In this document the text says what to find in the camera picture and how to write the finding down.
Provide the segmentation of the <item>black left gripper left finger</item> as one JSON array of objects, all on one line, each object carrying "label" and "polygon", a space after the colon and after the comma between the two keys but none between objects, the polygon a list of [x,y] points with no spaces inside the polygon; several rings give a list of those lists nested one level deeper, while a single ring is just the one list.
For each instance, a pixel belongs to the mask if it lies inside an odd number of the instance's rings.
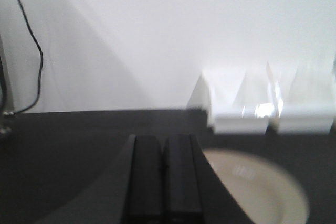
[{"label": "black left gripper left finger", "polygon": [[162,215],[160,144],[130,135],[111,166],[39,223],[161,223]]}]

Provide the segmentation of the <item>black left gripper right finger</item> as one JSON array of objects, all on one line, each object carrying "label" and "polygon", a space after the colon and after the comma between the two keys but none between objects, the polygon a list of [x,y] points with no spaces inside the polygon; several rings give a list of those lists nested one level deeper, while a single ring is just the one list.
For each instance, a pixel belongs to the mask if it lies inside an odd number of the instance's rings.
[{"label": "black left gripper right finger", "polygon": [[195,135],[173,135],[164,145],[167,223],[252,223],[215,174]]}]

